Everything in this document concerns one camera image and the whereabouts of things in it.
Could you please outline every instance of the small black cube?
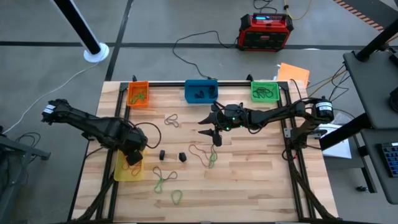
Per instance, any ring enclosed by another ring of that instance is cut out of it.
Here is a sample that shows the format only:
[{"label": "small black cube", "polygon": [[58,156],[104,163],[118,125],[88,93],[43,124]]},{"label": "small black cube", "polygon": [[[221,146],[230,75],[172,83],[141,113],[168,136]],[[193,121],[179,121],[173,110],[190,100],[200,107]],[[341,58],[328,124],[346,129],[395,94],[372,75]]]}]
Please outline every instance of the small black cube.
[{"label": "small black cube", "polygon": [[159,154],[159,159],[160,160],[164,160],[164,154],[165,154],[165,151],[164,150],[160,150],[160,154]]},{"label": "small black cube", "polygon": [[180,152],[178,158],[180,159],[181,162],[185,162],[187,160],[187,156],[183,152]]}]

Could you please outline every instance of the white cable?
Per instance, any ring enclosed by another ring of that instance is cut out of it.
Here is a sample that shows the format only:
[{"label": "white cable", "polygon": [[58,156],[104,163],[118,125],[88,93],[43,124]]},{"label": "white cable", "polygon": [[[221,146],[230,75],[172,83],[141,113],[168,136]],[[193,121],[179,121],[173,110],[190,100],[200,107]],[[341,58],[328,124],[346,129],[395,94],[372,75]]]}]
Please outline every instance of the white cable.
[{"label": "white cable", "polygon": [[64,84],[62,84],[62,85],[59,86],[58,88],[56,88],[56,89],[54,89],[54,90],[51,90],[50,92],[48,92],[48,93],[42,95],[41,97],[39,97],[36,101],[34,101],[34,102],[32,103],[32,105],[31,105],[30,107],[28,107],[28,108],[25,110],[25,112],[22,114],[22,116],[21,116],[21,118],[19,119],[19,121],[18,121],[17,123],[13,124],[9,129],[5,130],[5,132],[3,132],[3,134],[6,134],[6,133],[9,132],[12,128],[14,128],[15,126],[17,126],[17,125],[22,121],[22,119],[24,118],[25,114],[26,114],[26,113],[27,113],[39,100],[41,100],[43,97],[45,97],[45,96],[47,96],[47,95],[49,95],[49,94],[51,94],[51,93],[53,93],[53,92],[55,92],[55,91],[61,89],[61,88],[64,87],[66,84],[68,84],[68,83],[70,82],[70,80],[72,80],[73,78],[75,78],[77,75],[79,75],[79,74],[81,74],[81,73],[83,73],[83,72],[85,72],[85,71],[87,71],[87,70],[90,70],[90,69],[94,68],[95,66],[97,66],[97,65],[102,61],[102,59],[101,59],[99,62],[97,62],[95,65],[93,65],[93,66],[91,66],[91,67],[88,67],[88,68],[85,68],[85,69],[83,69],[82,71],[80,71],[80,72],[74,74],[72,77],[70,77],[70,78],[68,79],[68,81],[66,81]]}]

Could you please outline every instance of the keyboard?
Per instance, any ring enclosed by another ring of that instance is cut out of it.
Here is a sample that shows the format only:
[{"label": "keyboard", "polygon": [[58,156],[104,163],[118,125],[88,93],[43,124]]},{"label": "keyboard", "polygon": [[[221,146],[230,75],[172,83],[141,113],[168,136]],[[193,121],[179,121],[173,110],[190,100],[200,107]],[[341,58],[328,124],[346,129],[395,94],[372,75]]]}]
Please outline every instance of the keyboard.
[{"label": "keyboard", "polygon": [[398,142],[380,144],[380,155],[390,177],[398,177]]}]

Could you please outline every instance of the yellow cable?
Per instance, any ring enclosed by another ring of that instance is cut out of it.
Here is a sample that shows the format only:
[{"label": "yellow cable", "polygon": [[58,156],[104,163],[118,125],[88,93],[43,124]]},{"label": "yellow cable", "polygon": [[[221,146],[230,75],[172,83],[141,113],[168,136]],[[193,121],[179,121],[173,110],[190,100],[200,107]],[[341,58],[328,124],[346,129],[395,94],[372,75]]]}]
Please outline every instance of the yellow cable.
[{"label": "yellow cable", "polygon": [[332,78],[331,80],[325,82],[324,84],[322,84],[320,87],[318,87],[314,92],[311,93],[311,95],[309,95],[308,97],[311,97],[312,95],[314,95],[318,90],[320,90],[322,87],[324,87],[326,84],[330,83],[331,81],[333,81],[335,78],[339,77],[340,75],[342,75],[343,73],[347,72],[347,70],[343,70],[342,72],[338,73],[335,75],[334,78]]},{"label": "yellow cable", "polygon": [[388,44],[389,42],[395,40],[396,38],[398,38],[398,35],[396,35],[395,37],[391,37],[389,40],[387,40],[386,44]]},{"label": "yellow cable", "polygon": [[309,10],[310,10],[310,8],[311,8],[311,4],[312,4],[312,0],[310,0],[310,4],[308,5],[307,11],[305,11],[304,15],[302,15],[302,16],[299,17],[299,18],[294,18],[294,17],[291,15],[291,13],[289,12],[289,9],[288,9],[288,8],[286,8],[286,12],[287,12],[287,14],[290,16],[290,18],[292,18],[292,20],[299,20],[299,19],[302,19],[305,15],[307,15],[307,13],[309,12]]}]

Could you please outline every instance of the hazard stripe tape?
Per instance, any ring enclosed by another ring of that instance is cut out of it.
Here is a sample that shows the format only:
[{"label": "hazard stripe tape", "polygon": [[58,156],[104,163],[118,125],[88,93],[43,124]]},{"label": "hazard stripe tape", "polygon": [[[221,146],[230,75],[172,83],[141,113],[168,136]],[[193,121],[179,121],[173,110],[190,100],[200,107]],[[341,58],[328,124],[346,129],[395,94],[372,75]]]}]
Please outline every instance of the hazard stripe tape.
[{"label": "hazard stripe tape", "polygon": [[378,31],[382,32],[384,30],[383,26],[380,26],[379,24],[377,24],[376,22],[374,22],[373,20],[371,20],[370,18],[359,12],[358,10],[354,9],[349,4],[345,3],[343,0],[334,0],[334,2],[339,4],[341,7],[345,8],[350,13],[354,14],[354,16],[362,19],[362,21],[369,24],[371,27],[377,29]]}]

